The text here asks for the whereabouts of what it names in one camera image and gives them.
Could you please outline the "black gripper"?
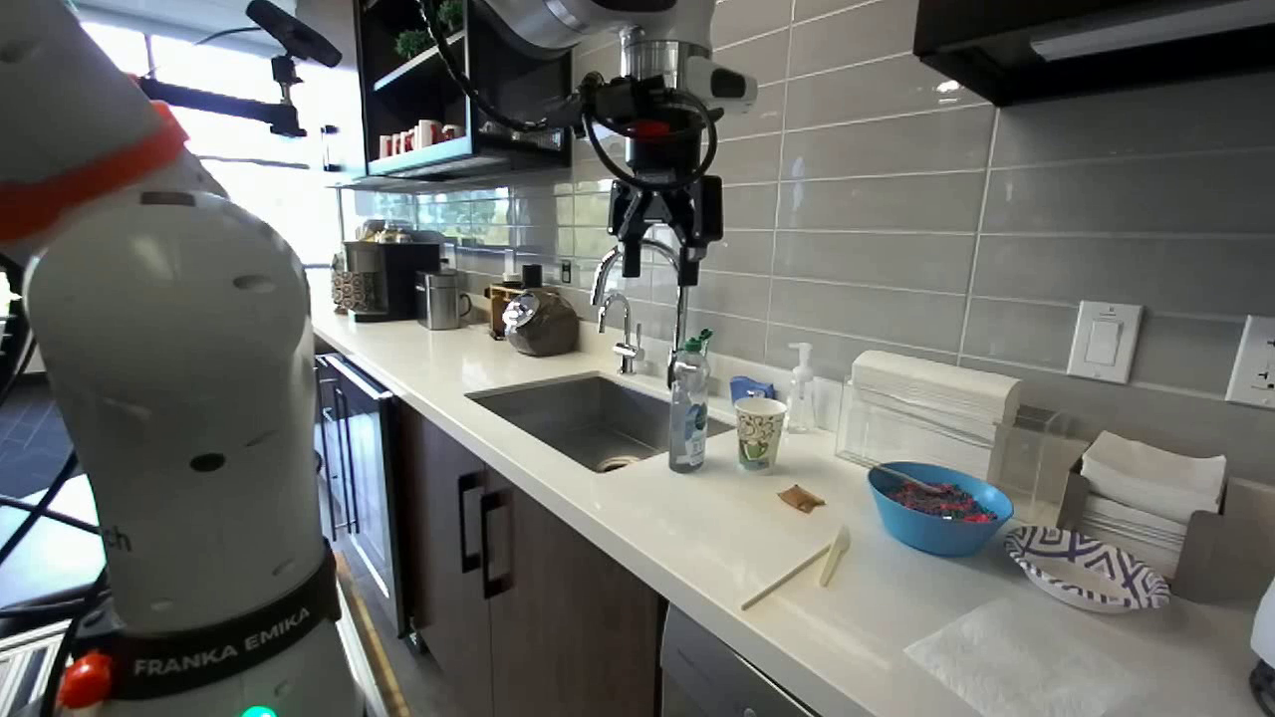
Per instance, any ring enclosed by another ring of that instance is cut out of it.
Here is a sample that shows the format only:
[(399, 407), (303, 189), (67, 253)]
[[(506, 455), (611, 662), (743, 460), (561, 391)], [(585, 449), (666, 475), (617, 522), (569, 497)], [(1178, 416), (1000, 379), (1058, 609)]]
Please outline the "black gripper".
[(646, 210), (662, 205), (679, 230), (679, 286), (698, 286), (702, 244), (720, 238), (719, 123), (749, 97), (743, 72), (712, 72), (702, 97), (656, 75), (583, 82), (583, 137), (614, 173), (611, 230), (625, 278), (643, 278)]

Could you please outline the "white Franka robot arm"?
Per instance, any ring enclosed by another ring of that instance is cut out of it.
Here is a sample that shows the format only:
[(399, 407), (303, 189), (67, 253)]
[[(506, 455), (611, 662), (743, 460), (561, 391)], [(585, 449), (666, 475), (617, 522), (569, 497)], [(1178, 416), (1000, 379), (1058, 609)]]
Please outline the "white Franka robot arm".
[(105, 591), (20, 717), (367, 717), (318, 530), (311, 282), (67, 0), (0, 0), (6, 257)]

